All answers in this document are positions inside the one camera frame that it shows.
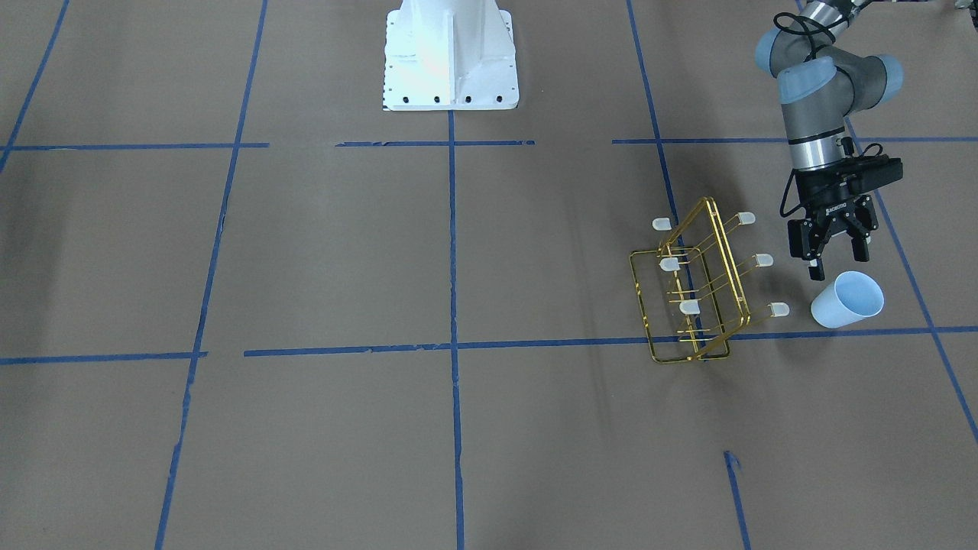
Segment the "blue tape line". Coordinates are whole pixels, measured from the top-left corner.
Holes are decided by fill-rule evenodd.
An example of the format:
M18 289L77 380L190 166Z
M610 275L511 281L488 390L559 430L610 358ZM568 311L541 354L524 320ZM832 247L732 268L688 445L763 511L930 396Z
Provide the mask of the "blue tape line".
M4 148L3 157L0 157L0 172L7 165L7 159L10 158L14 144L17 143L17 136L21 133L23 119L27 116L27 109L30 107L31 100L34 99L34 92L37 91L37 85L41 82L41 75L44 74L44 69L48 66L48 60L51 59L51 51L54 50L55 42L58 40L58 34L61 33L61 26L65 22L65 14L67 13L67 6L70 1L65 0L62 4L61 12L58 13L58 20L55 22L55 29L51 32L51 38L48 40L48 47L44 50L41 65L37 68L34 79L30 82L30 88L27 89L27 97L24 98L23 105L21 105L21 112L17 115L17 122L14 123L14 130L10 133L10 138L7 140L7 147Z
M447 141L344 141L337 147L448 147Z
M663 337L663 342L675 342L672 337ZM622 345L622 344L647 344L645 337L635 338L595 338L595 339L569 339L569 340L509 340L497 342L464 342L459 344L459 349L507 349L512 347L566 347L578 345Z
M846 125L849 127L849 133L852 135L853 143L856 145L858 150L862 150L863 146L860 144L859 136L856 135L856 128L853 127L852 120L846 117ZM890 230L890 237L893 239L893 244L897 247L897 253L900 255L900 261L904 264L904 270L907 271L907 277L910 279L911 287L913 288L913 294L917 298L917 303L920 305L920 311L923 313L924 321L927 323L927 327L930 330L931 338L934 339L934 345L937 346L937 351L941 355L941 361L944 363L944 370L948 373L948 379L951 381L951 386L955 390L955 395L957 395L957 402L961 406L961 412L964 413L964 419L968 423L968 428L971 429L971 436L974 437L976 443L978 443L978 425L975 424L974 415L971 413L971 407L968 406L968 401L964 397L964 392L961 390L961 385L957 381L957 374L955 374L955 369L951 365L951 360L948 358L947 353L944 350L944 344L941 342L941 337L938 334L937 328L934 326L934 321L930 316L930 310L927 308L927 302L923 299L923 293L920 291L919 285L917 285L916 277L913 275L913 270L911 269L911 263L907 259L907 253L904 251L904 246L900 242L900 236L897 235L897 228L893 225L893 220L890 218L890 211L886 207L886 203L883 201L883 196L879 190L873 191L876 196L876 203L879 205L879 212L883 214L883 220L886 222L887 228Z
M635 138L635 139L613 139L612 145L655 145L658 142L665 144L716 144L716 143L787 143L786 138L757 137L757 138ZM973 143L978 142L978 136L905 136L905 137L874 137L864 138L864 141L879 143Z
M787 143L787 138L662 138L655 139L613 139L613 145L654 145L657 142L667 144L685 143Z
M132 143L96 145L17 145L12 151L144 151L160 149L268 149L268 142L234 143Z
M897 335L924 335L930 334L928 328L909 328L909 329L865 329L851 331L802 331L792 333L753 333L736 334L731 340L791 340L809 338L851 338L867 336L897 336Z
M344 141L337 147L519 147L536 145L532 139L506 141Z
M251 98L251 84L254 81L255 68L258 65L258 52L261 49L261 35L265 28L265 15L268 12L268 0L262 0L261 13L258 16L258 29L254 35L254 46L251 50L251 63L248 66L247 80L244 83L244 96L242 97L241 111L238 115L238 129L235 132L235 146L231 150L231 162L228 166L228 177L224 183L224 196L221 199L221 211L217 218L217 229L214 232L214 246L210 253L210 264L207 268L207 282L203 288L203 300L200 304L200 322L197 327L197 335L194 339L194 352L200 352L203 342L203 329L207 322L207 308L210 304L210 294L214 286L214 274L217 271L217 258L221 250L221 237L224 234L224 218L228 213L228 202L231 197L231 188L235 180L235 170L238 166L238 152L241 150L242 136L245 133L245 119L247 117L247 106ZM166 524L170 515L170 503L173 500L173 488L176 484L177 470L180 466L180 453L183 449L184 433L187 430L187 418L190 414L191 387L194 385L194 378L197 375L198 358L194 357L190 361L190 368L187 370L187 385L184 388L183 410L180 416L180 436L177 444L173 447L173 455L170 458L170 471L166 480L166 492L163 496L162 509L159 512L159 526L156 530L156 550L162 550L163 540L166 536Z
M978 333L978 326L970 327L934 327L941 334Z
M153 361L206 357L206 351L177 353L115 353L111 355L51 355L45 357L0 357L0 365L51 365L59 363L111 363L115 361Z
M245 357L283 357L289 355L345 355L352 353L393 353L399 351L436 351L450 349L450 344L346 345L341 347L294 347L290 349L249 349Z
M959 137L928 137L928 136L910 136L910 137L876 137L876 138L863 138L864 141L868 142L879 142L879 143L971 143L978 142L978 136L959 136Z
M939 333L975 333L978 326L936 327ZM761 340L792 340L814 338L858 338L873 336L909 336L927 335L931 329L916 327L906 329L864 329L843 331L800 331L790 333L740 333L733 335L731 340L761 341ZM673 336L657 336L652 339L656 344L675 343L679 339ZM584 345L631 345L645 344L645 337L624 338L578 338L563 340L502 340L488 342L459 342L458 349L509 349L518 347L572 347ZM442 344L395 344L395 345L347 345L338 347L295 347L283 349L249 349L245 357L277 357L290 355L342 355L351 353L390 353L406 351L439 351L451 349L451 343Z
M455 535L456 547L466 547L466 510L463 500L462 481L462 404L459 396L459 296L458 282L458 235L455 202L455 112L448 112L448 205L449 205L449 280L452 288L452 423L455 437Z
M736 471L740 469L740 461L730 451L724 451L724 461L727 463L727 478L731 483L731 493L733 494L733 507L736 509L736 522L740 526L740 540L743 541L743 550L750 550L750 534L747 532L747 520L743 516L743 503L740 501L740 487L736 482Z
M457 141L456 147L520 147L524 145L536 145L532 139L515 141Z
M659 165L662 168L662 179L666 184L666 196L669 198L669 209L673 218L679 223L679 211L676 209L676 199L673 196L672 180L669 177L669 166L666 164L666 152L662 147L662 134L659 132L659 118L655 114L655 102L652 99L652 88L648 83L648 72L645 70L645 55L642 53L642 41L639 39L639 27L635 23L635 9L632 0L625 0L628 5L628 20L632 26L632 39L635 41L635 53L639 56L639 70L642 72L642 83L645 86L645 101L648 103L648 115L652 120L652 133L655 134L655 147L659 152Z

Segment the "white plastic cup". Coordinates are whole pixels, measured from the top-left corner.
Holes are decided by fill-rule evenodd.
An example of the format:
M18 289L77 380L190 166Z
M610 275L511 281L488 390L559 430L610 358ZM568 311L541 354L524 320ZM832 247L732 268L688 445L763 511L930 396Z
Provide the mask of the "white plastic cup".
M812 316L827 329L868 319L883 310L883 291L866 273L846 271L812 301Z

